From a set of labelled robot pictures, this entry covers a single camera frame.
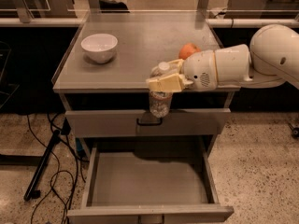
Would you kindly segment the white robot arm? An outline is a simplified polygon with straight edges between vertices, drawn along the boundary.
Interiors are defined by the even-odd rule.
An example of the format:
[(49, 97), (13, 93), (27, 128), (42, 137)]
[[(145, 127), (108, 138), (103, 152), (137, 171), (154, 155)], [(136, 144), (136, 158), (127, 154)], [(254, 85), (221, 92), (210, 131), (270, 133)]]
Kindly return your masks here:
[(272, 88), (285, 82), (299, 88), (299, 34), (270, 24), (249, 45), (195, 52), (187, 59), (162, 62), (147, 79), (150, 91), (214, 91), (219, 87)]

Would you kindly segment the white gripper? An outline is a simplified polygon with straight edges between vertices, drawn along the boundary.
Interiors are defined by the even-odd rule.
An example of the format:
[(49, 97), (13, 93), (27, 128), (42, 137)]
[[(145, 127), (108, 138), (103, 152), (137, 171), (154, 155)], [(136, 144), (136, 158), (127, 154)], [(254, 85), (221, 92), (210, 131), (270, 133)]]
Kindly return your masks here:
[(219, 86), (249, 82), (250, 53), (246, 45), (196, 52), (185, 61), (169, 62), (177, 73), (146, 80), (151, 91), (181, 92), (192, 85), (194, 90), (214, 91)]

